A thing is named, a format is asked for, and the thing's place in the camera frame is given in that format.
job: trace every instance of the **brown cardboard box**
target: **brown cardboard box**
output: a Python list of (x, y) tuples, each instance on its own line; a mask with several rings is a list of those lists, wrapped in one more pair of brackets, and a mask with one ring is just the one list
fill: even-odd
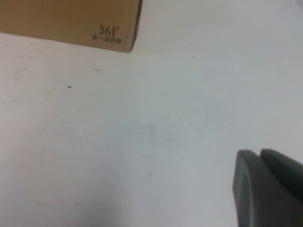
[(142, 0), (0, 0), (0, 32), (130, 52)]

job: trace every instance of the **white table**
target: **white table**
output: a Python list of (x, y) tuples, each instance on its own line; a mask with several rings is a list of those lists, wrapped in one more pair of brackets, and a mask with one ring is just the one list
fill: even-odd
[(295, 0), (145, 0), (131, 54), (0, 34), (0, 226), (236, 227), (239, 149), (303, 162), (302, 40)]

